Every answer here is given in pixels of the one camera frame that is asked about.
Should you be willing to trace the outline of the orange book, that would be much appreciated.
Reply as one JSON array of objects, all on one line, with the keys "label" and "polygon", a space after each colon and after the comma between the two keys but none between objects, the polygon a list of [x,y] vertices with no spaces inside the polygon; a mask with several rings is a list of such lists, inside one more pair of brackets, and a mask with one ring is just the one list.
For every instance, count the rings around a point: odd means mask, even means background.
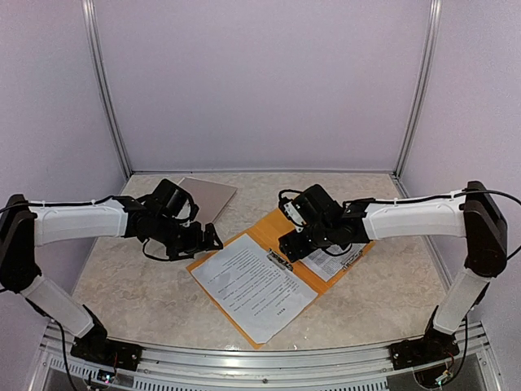
[{"label": "orange book", "polygon": [[[271,212],[268,215],[266,215],[265,217],[263,217],[255,225],[246,229],[241,234],[236,235],[233,239],[228,240],[225,243],[225,246],[227,244],[229,244],[231,241],[237,239],[239,236],[241,236],[243,234],[247,234],[250,237],[252,237],[267,252],[269,250],[273,250],[273,251],[277,252],[279,255],[281,255],[284,259],[287,260],[287,258],[282,254],[282,252],[278,248],[278,239],[280,236],[290,232],[292,230],[292,228],[293,228],[292,224],[290,224],[289,221],[286,220],[286,218],[282,215],[282,213],[278,210],[274,210],[273,212]],[[363,255],[360,256],[355,261],[355,263],[359,259],[364,257],[371,250],[371,248],[372,248],[371,244],[366,244],[365,249],[363,250]],[[193,267],[200,265],[203,261],[207,260],[208,257],[212,256],[213,254],[214,253],[207,255],[206,257],[203,257],[200,260],[195,261],[191,265],[189,265],[187,267],[187,270],[189,271],[189,273]],[[328,290],[330,290],[336,283],[338,283],[348,273],[348,271],[354,266],[354,264],[353,264],[346,271],[340,271],[329,282],[324,282],[317,275],[315,275],[310,269],[308,269],[302,263],[302,261],[298,261],[298,262],[291,263],[291,264],[293,265],[292,272],[297,277],[299,277],[303,281],[305,281],[312,289],[314,289],[316,292],[318,292],[318,297],[308,307],[306,307],[306,309],[308,309],[319,297],[322,297]],[[208,297],[217,306],[217,308],[224,314],[224,312],[220,309],[220,307],[217,305],[217,303],[210,296],[208,296]],[[231,324],[237,329],[237,331],[246,339],[246,341],[250,344],[250,346],[252,348],[259,349],[269,342],[268,341],[267,343],[265,343],[263,345],[253,345],[251,343],[251,341],[249,340],[249,338],[247,338],[245,336],[245,334],[243,332],[241,332],[237,326],[234,325],[233,321],[231,321],[231,319],[227,315],[225,315],[225,316],[231,322]]]}]

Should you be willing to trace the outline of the pink file folder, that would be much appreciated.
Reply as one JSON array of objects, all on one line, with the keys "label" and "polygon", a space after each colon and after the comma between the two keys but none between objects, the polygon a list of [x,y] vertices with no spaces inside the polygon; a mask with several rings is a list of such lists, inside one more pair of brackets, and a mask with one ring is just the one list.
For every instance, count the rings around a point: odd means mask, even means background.
[{"label": "pink file folder", "polygon": [[188,191],[199,206],[196,220],[202,224],[214,223],[237,192],[237,188],[230,185],[190,177],[184,177],[178,185]]}]

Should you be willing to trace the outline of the white printed sheet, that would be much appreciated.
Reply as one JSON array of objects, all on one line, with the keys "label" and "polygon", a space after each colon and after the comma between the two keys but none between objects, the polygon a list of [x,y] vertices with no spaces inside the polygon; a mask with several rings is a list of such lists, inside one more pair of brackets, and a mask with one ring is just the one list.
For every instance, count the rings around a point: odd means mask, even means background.
[{"label": "white printed sheet", "polygon": [[267,343],[318,297],[247,234],[190,274],[253,345]]}]

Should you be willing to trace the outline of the orange folder edge clip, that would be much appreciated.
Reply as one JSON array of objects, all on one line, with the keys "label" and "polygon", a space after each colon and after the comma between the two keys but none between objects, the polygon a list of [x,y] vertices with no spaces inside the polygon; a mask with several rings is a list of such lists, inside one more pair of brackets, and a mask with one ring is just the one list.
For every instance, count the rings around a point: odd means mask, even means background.
[{"label": "orange folder edge clip", "polygon": [[363,249],[352,249],[342,260],[342,269],[347,270],[360,256],[363,255]]}]

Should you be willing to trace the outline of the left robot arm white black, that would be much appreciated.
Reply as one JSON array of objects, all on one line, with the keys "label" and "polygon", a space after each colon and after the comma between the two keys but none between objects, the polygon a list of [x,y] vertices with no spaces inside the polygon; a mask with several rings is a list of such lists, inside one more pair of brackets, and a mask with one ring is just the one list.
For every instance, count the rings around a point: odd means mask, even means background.
[{"label": "left robot arm white black", "polygon": [[31,202],[13,195],[1,210],[1,285],[68,330],[96,362],[106,362],[114,345],[98,318],[45,277],[35,249],[71,239],[135,238],[162,244],[165,262],[221,250],[213,224],[201,225],[191,195],[173,193],[108,196],[83,203]]}]

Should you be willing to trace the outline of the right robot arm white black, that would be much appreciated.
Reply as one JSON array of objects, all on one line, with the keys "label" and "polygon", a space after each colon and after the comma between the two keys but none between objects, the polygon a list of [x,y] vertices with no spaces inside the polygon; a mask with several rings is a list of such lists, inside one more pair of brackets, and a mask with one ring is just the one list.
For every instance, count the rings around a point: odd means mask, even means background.
[{"label": "right robot arm white black", "polygon": [[417,355],[432,362],[449,345],[448,337],[486,292],[508,262],[507,223],[490,191],[479,181],[462,190],[420,198],[335,201],[316,184],[296,197],[282,196],[279,208],[294,225],[278,246],[290,262],[332,246],[405,236],[453,236],[466,240],[466,259],[444,300],[437,306],[430,331],[416,344]]}]

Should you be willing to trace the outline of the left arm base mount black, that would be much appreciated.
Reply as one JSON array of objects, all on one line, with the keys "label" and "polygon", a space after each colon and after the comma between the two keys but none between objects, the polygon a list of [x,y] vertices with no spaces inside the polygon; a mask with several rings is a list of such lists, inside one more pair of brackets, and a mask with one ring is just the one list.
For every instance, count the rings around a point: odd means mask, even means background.
[{"label": "left arm base mount black", "polygon": [[74,339],[71,355],[113,369],[136,371],[142,351],[141,345],[108,338],[105,327],[94,319],[86,335]]}]

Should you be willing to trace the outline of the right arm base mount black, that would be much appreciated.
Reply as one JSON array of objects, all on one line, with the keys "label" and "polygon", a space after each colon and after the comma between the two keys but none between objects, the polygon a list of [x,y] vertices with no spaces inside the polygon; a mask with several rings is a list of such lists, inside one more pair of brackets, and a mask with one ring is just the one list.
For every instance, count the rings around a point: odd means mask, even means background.
[{"label": "right arm base mount black", "polygon": [[437,331],[433,326],[433,318],[427,323],[423,336],[390,344],[388,351],[394,370],[454,358],[460,353],[455,334]]}]

